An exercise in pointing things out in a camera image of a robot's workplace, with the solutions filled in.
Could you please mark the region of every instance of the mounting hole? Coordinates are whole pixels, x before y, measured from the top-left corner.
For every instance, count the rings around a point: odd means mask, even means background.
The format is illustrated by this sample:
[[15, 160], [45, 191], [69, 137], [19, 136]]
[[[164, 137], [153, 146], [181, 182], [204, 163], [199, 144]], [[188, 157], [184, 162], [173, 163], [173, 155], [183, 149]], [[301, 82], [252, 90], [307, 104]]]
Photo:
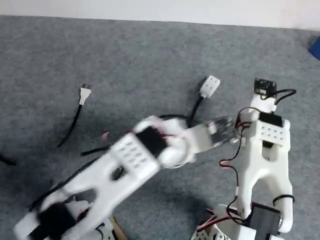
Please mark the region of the mounting hole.
[[122, 178], [124, 175], [126, 175], [126, 170], [123, 166], [120, 166], [116, 168], [112, 173], [111, 173], [111, 180], [112, 181], [117, 181], [120, 178]]

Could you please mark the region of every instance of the gray carpet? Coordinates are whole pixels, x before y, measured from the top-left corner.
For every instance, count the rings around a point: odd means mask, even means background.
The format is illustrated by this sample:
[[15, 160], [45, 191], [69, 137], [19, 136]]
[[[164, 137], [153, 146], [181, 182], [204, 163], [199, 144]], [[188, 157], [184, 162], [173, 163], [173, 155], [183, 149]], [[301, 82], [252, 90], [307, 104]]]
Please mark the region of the gray carpet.
[[[320, 32], [176, 22], [0, 17], [0, 239], [29, 204], [94, 156], [81, 151], [114, 142], [149, 115], [187, 114], [199, 81], [221, 80], [203, 101], [201, 121], [233, 115], [249, 104], [255, 77], [295, 88], [277, 113], [291, 121], [289, 174], [296, 203], [287, 240], [320, 232], [320, 61], [307, 48]], [[69, 141], [79, 87], [92, 85]], [[119, 205], [114, 215], [133, 240], [188, 240], [205, 207], [232, 200], [235, 176], [218, 166], [235, 145], [199, 154], [180, 169], [163, 170]], [[241, 165], [242, 154], [236, 160]], [[253, 200], [272, 203], [258, 182]]]

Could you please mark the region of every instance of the white wall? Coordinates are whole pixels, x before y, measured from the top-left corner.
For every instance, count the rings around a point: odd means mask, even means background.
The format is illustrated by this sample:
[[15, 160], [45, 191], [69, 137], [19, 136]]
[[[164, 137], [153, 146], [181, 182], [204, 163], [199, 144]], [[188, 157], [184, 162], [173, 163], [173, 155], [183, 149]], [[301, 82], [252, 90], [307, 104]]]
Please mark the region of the white wall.
[[320, 0], [0, 0], [0, 15], [320, 30]]

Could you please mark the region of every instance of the white connector plug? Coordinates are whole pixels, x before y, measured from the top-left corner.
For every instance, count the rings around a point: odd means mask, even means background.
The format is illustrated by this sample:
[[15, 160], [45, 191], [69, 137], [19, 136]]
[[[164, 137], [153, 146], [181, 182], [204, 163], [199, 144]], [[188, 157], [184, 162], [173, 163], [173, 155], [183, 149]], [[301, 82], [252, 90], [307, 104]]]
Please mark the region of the white connector plug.
[[80, 101], [79, 105], [85, 104], [86, 99], [90, 96], [91, 94], [90, 88], [86, 85], [83, 84], [82, 87], [80, 88]]
[[220, 80], [214, 76], [209, 76], [200, 88], [200, 95], [203, 98], [211, 98], [220, 85]]

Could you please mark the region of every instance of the white robotic arm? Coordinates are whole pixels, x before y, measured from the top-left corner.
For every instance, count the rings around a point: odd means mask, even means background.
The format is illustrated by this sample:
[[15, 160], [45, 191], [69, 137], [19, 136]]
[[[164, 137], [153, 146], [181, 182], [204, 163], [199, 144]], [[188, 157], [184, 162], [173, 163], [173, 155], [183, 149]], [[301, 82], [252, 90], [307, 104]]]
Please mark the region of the white robotic arm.
[[[237, 174], [236, 208], [228, 210], [224, 204], [215, 207], [212, 217], [198, 226], [192, 240], [206, 236], [205, 229], [212, 225], [210, 240], [217, 236], [226, 240], [282, 240], [279, 232], [291, 230], [295, 198], [289, 180], [290, 122], [274, 114], [280, 99], [287, 97], [276, 99], [276, 93], [283, 92], [291, 92], [290, 96], [296, 91], [277, 91], [275, 82], [255, 80], [251, 104], [238, 113], [235, 124], [241, 129], [241, 143], [245, 145], [242, 169]], [[252, 202], [253, 187], [260, 179], [266, 182], [275, 208]], [[242, 221], [230, 219], [228, 213]]]
[[[231, 117], [217, 118], [192, 128], [187, 128], [180, 119], [148, 117], [102, 157], [90, 162], [38, 200], [33, 212], [15, 226], [14, 232], [20, 240], [34, 240], [39, 228], [49, 231], [49, 239], [54, 239], [56, 233], [63, 240], [81, 239], [110, 217], [118, 204], [161, 168], [181, 167], [194, 161], [196, 153], [234, 141], [234, 137]], [[119, 168], [124, 169], [124, 173], [116, 176]], [[60, 219], [68, 219], [66, 215], [55, 215], [58, 212], [68, 215], [70, 212], [62, 203], [87, 190], [94, 190], [96, 198], [86, 216], [80, 221], [75, 221], [73, 216], [70, 223], [54, 230]]]

